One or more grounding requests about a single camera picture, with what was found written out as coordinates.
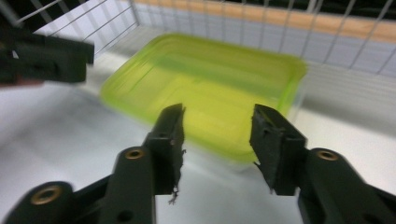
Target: black robotic claw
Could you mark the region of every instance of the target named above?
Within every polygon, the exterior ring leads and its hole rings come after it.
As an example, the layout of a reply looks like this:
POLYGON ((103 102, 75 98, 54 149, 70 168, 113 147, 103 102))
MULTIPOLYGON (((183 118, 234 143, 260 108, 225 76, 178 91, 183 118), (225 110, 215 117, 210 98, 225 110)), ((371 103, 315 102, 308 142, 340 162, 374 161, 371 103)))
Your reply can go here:
POLYGON ((112 175, 73 192, 49 182, 28 192, 7 224, 155 223, 155 195, 178 193, 184 142, 182 105, 166 107, 141 147, 123 150, 112 175))
POLYGON ((93 56, 91 44, 0 28, 0 83, 18 78, 82 82, 93 56))
POLYGON ((304 223, 396 223, 394 196, 365 184, 342 155, 307 150, 305 141, 276 110, 255 105, 250 144, 260 171, 277 195, 300 188, 304 223))

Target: brass screw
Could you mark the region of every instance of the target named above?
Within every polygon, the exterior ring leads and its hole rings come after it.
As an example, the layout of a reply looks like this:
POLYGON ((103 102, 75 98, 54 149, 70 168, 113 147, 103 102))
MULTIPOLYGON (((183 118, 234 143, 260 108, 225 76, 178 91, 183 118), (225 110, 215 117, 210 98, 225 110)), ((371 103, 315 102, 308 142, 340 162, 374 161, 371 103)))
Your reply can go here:
POLYGON ((143 157, 144 152, 141 149, 131 149, 125 153, 125 158, 128 160, 136 160, 143 157))
POLYGON ((322 151, 319 151, 317 153, 317 155, 318 155, 318 157, 320 157, 321 159, 326 160, 326 161, 336 161, 336 160, 338 160, 338 156, 335 155, 334 153, 330 152, 330 151, 322 150, 322 151))
POLYGON ((33 195, 31 203, 35 205, 50 203, 61 195, 62 189, 57 185, 46 187, 33 195))

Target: white surface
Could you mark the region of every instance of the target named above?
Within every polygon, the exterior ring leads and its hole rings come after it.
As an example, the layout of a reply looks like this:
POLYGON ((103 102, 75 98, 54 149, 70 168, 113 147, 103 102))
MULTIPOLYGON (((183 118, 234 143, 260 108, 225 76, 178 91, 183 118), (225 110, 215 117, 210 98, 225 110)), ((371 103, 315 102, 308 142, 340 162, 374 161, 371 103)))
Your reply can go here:
MULTIPOLYGON (((0 217, 46 181, 80 189, 108 175, 119 151, 142 143, 150 127, 104 107, 95 95, 106 77, 162 32, 136 28, 95 61, 84 86, 0 91, 0 217)), ((396 194, 395 88, 391 78, 312 63, 295 124, 309 147, 341 152, 367 182, 396 194)), ((185 148, 177 204, 157 197, 158 223, 301 223, 296 198, 270 195, 253 165, 185 148)))

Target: yellow plastic container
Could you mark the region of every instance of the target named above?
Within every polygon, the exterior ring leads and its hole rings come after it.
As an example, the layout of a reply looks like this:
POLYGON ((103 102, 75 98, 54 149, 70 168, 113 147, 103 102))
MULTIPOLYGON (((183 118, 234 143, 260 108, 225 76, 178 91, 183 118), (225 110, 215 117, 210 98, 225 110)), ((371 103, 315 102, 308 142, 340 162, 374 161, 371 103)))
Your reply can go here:
POLYGON ((101 98, 149 123, 163 108, 182 103, 188 139, 235 161, 255 161, 248 142, 254 105, 286 115, 305 72, 293 56, 162 35, 106 81, 101 98))

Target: wire mesh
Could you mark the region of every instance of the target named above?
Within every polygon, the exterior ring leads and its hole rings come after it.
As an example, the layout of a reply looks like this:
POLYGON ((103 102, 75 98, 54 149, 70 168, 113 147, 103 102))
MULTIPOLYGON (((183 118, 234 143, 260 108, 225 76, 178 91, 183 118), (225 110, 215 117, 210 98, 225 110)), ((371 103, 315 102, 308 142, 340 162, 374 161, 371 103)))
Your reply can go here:
MULTIPOLYGON (((5 11, 5 0, 0 1, 5 11)), ((307 0, 304 9, 296 9, 294 0, 283 8, 269 0, 258 5, 248 0, 78 0, 81 6, 74 9, 65 0, 30 1, 35 11, 23 17, 8 10, 15 25, 39 15, 47 25, 38 32, 95 42, 96 53, 146 25, 396 77, 396 22, 384 19, 394 11, 393 0, 381 1, 378 15, 369 19, 355 16, 359 0, 350 0, 342 15, 323 13, 323 0, 307 0), (48 13, 53 7, 64 15, 53 19, 48 13)))

